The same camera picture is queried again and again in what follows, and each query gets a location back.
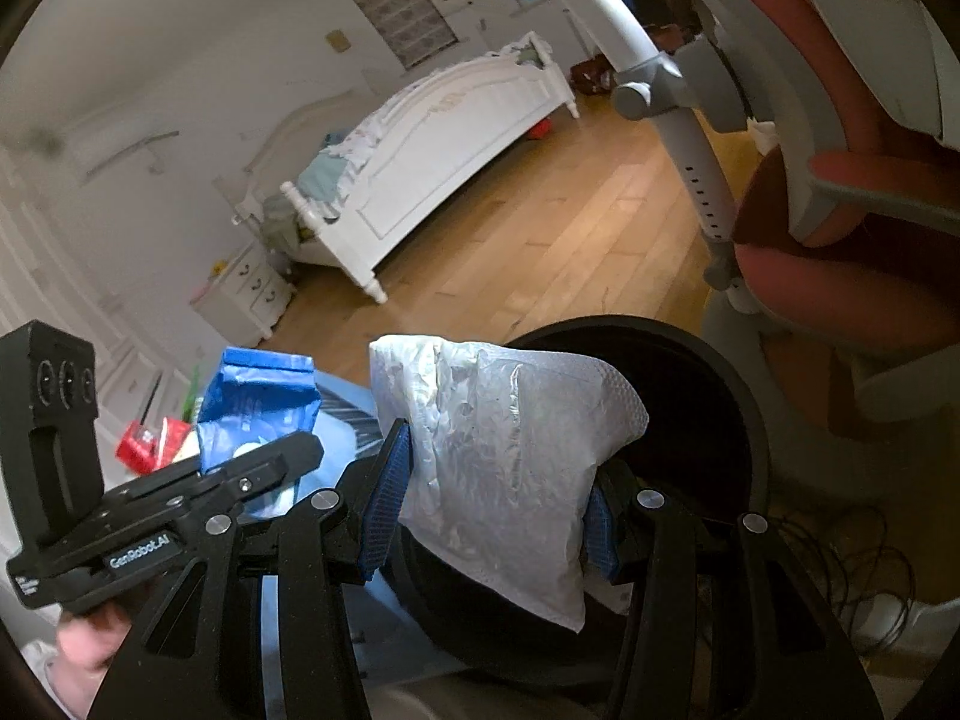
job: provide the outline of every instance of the window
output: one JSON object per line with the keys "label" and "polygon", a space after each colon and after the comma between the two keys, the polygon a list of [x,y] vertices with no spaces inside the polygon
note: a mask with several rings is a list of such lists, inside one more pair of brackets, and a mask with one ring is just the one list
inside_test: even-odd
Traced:
{"label": "window", "polygon": [[457,36],[431,0],[353,0],[405,70],[414,68]]}

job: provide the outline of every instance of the chair seat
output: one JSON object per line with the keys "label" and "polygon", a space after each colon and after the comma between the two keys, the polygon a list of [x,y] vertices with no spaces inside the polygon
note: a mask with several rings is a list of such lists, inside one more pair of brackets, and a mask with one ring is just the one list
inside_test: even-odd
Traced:
{"label": "chair seat", "polygon": [[960,240],[873,214],[828,247],[803,247],[788,228],[778,148],[752,177],[733,231],[757,300],[786,322],[877,355],[960,343]]}

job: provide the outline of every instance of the metal screw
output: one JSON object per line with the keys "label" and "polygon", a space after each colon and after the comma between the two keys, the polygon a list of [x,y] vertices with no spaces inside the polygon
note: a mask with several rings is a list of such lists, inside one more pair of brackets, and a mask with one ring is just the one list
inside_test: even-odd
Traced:
{"label": "metal screw", "polygon": [[206,521],[206,531],[210,536],[222,536],[229,531],[232,524],[233,520],[227,514],[214,514]]}
{"label": "metal screw", "polygon": [[310,499],[310,506],[319,512],[328,512],[340,502],[337,490],[320,490]]}
{"label": "metal screw", "polygon": [[744,514],[743,527],[751,533],[757,533],[759,535],[760,533],[766,533],[768,526],[767,521],[759,514]]}
{"label": "metal screw", "polygon": [[666,503],[666,498],[656,490],[640,490],[637,493],[637,503],[645,509],[659,509]]}

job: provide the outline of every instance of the camera lens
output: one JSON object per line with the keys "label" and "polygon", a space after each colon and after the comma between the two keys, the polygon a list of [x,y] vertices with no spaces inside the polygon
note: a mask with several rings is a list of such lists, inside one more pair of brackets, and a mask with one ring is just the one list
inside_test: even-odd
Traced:
{"label": "camera lens", "polygon": [[93,371],[88,367],[83,369],[83,377],[80,378],[80,387],[83,389],[83,400],[88,403],[93,403],[93,399],[97,394],[93,388]]}
{"label": "camera lens", "polygon": [[77,369],[73,362],[61,363],[61,400],[67,408],[73,407],[74,383],[77,381]]}
{"label": "camera lens", "polygon": [[44,360],[37,367],[37,394],[45,406],[49,406],[54,399],[54,367],[49,360]]}

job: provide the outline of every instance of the trash can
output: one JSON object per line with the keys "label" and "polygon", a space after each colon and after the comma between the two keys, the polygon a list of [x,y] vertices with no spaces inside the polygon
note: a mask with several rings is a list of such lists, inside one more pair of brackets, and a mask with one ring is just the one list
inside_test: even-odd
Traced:
{"label": "trash can", "polygon": [[[646,434],[624,447],[637,475],[699,514],[733,523],[767,508],[769,456],[760,410],[711,346],[641,317],[583,317],[507,346],[597,357],[619,370],[648,412]],[[626,618],[587,595],[575,634],[467,579],[405,528],[385,569],[400,603],[434,643],[467,666],[537,688],[604,685],[613,678]]]}

